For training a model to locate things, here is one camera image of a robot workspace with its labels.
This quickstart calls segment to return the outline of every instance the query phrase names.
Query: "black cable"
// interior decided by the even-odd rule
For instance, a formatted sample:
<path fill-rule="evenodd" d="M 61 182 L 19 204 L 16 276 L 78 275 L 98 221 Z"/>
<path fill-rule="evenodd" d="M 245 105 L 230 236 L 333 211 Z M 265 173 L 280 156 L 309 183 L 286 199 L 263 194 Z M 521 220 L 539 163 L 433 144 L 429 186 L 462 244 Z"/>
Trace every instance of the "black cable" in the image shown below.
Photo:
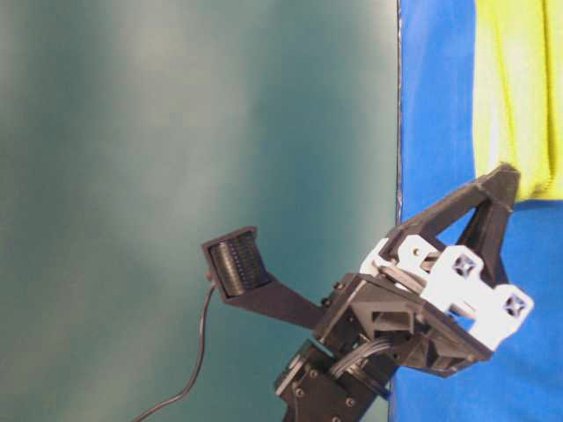
<path fill-rule="evenodd" d="M 205 301 L 203 302 L 203 311 L 201 312 L 201 318 L 200 318 L 200 350 L 197 354 L 197 361 L 195 362 L 195 367 L 194 370 L 192 371 L 192 376 L 187 382 L 186 387 L 184 387 L 184 389 L 181 390 L 180 393 L 178 393 L 176 396 L 167 398 L 162 402 L 155 404 L 150 409 L 147 409 L 139 416 L 137 416 L 135 419 L 133 419 L 131 422 L 141 422 L 142 420 L 145 420 L 150 415 L 152 415 L 155 411 L 159 411 L 160 409 L 167 406 L 168 404 L 172 404 L 179 401 L 181 398 L 185 397 L 186 394 L 190 392 L 190 389 L 192 389 L 192 387 L 194 386 L 195 380 L 197 380 L 197 375 L 200 373 L 201 364 L 203 363 L 203 355 L 205 354 L 205 321 L 208 315 L 208 308 L 209 308 L 209 302 L 211 301 L 211 295 L 213 294 L 214 290 L 215 290 L 215 284 L 212 284 L 211 288 L 208 291 L 207 296 L 205 296 Z"/>
<path fill-rule="evenodd" d="M 352 352 L 332 365 L 329 373 L 334 378 L 338 379 L 349 367 L 368 358 L 372 354 L 379 354 L 389 348 L 391 348 L 391 341 L 387 338 L 378 338 L 377 340 L 364 343 L 361 346 L 357 346 Z"/>

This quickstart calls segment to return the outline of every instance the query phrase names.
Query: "screw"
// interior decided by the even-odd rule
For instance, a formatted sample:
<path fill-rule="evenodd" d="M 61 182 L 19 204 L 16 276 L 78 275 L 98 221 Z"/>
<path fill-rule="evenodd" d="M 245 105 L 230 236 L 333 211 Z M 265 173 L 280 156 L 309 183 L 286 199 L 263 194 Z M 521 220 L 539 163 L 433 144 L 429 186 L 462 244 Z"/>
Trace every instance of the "screw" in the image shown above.
<path fill-rule="evenodd" d="M 469 257 L 461 254 L 459 255 L 459 258 L 456 259 L 453 268 L 456 273 L 466 279 L 467 277 L 469 277 L 469 273 L 472 271 L 472 269 L 475 268 L 475 265 L 476 264 Z"/>
<path fill-rule="evenodd" d="M 525 309 L 526 302 L 514 294 L 512 294 L 504 304 L 504 310 L 506 310 L 509 315 L 516 318 L 518 318 Z"/>

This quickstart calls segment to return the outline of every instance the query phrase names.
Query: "blue fabric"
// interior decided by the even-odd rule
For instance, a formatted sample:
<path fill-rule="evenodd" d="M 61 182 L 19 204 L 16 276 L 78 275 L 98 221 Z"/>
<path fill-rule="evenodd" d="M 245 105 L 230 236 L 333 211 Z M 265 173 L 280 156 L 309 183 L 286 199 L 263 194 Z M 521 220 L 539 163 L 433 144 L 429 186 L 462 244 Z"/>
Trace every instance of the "blue fabric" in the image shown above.
<path fill-rule="evenodd" d="M 403 0 L 402 220 L 473 178 L 470 1 Z M 447 379 L 401 368 L 396 422 L 563 420 L 563 204 L 515 208 L 502 257 L 509 279 L 536 308 L 485 363 Z M 442 237 L 456 239 L 459 225 Z"/>

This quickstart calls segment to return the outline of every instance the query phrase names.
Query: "green backdrop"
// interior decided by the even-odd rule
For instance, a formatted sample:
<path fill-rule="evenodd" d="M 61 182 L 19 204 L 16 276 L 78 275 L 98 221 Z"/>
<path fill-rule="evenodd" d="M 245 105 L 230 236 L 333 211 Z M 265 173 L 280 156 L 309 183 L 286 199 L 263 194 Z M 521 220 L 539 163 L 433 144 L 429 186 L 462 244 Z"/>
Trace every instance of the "green backdrop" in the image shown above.
<path fill-rule="evenodd" d="M 394 222 L 396 20 L 391 0 L 0 0 L 0 420 L 127 422 L 181 389 L 214 236 L 258 225 L 314 301 L 357 270 Z M 308 335 L 215 297 L 200 380 L 151 420 L 281 420 L 272 383 Z"/>

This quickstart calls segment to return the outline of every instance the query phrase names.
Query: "yellow fabric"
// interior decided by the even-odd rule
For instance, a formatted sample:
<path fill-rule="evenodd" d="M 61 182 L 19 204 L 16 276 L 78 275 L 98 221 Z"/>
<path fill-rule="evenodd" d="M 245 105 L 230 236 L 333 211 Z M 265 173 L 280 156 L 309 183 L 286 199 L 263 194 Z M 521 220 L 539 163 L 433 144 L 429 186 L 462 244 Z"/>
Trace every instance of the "yellow fabric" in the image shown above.
<path fill-rule="evenodd" d="M 475 4 L 475 171 L 511 163 L 519 200 L 563 199 L 563 0 Z"/>

